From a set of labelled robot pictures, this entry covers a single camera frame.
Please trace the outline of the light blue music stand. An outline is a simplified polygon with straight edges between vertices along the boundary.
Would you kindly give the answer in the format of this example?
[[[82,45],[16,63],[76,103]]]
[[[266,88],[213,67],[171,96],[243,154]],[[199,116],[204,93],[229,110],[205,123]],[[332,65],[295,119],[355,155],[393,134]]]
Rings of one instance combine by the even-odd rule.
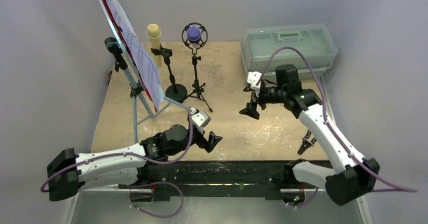
[[[159,80],[159,70],[137,38],[129,18],[118,0],[98,0],[112,37],[104,40],[106,49],[115,59],[114,70],[121,71],[130,84],[133,103],[133,137],[138,142],[138,126],[148,119],[155,119],[167,106],[189,107],[165,96]]]

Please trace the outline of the black tripod microphone stand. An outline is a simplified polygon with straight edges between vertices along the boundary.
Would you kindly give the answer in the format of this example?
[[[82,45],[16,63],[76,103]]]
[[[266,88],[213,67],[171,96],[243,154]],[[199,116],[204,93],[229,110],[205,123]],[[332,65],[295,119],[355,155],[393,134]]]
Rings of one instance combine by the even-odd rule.
[[[188,40],[187,29],[190,26],[197,26],[201,30],[201,39],[198,42],[191,42]],[[201,56],[199,56],[197,54],[197,52],[199,49],[203,48],[207,43],[207,40],[208,40],[207,29],[202,24],[200,24],[198,22],[189,23],[183,28],[182,33],[181,33],[181,39],[182,39],[182,42],[184,43],[184,45],[187,48],[191,49],[191,54],[192,54],[191,59],[192,59],[192,65],[193,65],[193,70],[194,70],[194,82],[192,84],[193,90],[191,93],[189,93],[187,95],[186,99],[195,98],[195,99],[203,101],[206,104],[206,106],[208,107],[208,110],[212,113],[213,109],[209,106],[208,102],[206,101],[206,99],[203,96],[205,83],[200,84],[199,77],[198,77],[198,70],[197,70],[198,62],[201,60]]]

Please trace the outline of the purple microphone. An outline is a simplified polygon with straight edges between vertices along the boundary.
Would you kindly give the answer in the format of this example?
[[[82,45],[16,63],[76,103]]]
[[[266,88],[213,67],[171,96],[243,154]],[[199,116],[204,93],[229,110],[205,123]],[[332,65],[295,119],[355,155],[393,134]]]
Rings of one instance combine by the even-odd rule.
[[[187,38],[191,42],[198,42],[201,39],[201,30],[197,26],[190,26],[187,29]]]

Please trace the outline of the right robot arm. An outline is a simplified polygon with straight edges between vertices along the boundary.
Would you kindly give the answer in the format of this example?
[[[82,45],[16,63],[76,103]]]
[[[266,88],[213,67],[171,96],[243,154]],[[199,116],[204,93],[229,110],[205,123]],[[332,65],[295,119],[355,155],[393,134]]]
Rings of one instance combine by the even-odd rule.
[[[275,71],[277,83],[271,87],[262,81],[260,72],[248,72],[244,91],[251,92],[251,98],[239,113],[258,120],[258,106],[283,104],[307,127],[332,165],[327,168],[298,159],[284,166],[282,181],[289,187],[305,182],[322,188],[338,206],[371,192],[376,178],[369,172],[378,174],[379,163],[374,158],[367,159],[348,140],[338,140],[339,129],[324,112],[320,97],[312,89],[303,89],[295,66],[280,65]]]

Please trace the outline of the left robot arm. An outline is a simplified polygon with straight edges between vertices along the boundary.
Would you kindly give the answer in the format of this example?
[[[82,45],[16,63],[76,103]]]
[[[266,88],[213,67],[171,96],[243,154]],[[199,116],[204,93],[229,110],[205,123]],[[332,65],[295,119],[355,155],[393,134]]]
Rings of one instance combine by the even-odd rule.
[[[106,185],[135,185],[145,188],[149,172],[146,164],[169,164],[169,156],[184,153],[195,144],[210,153],[222,140],[213,131],[204,137],[196,126],[176,124],[131,146],[99,153],[61,151],[46,167],[47,181],[40,188],[52,202],[75,196],[79,191]]]

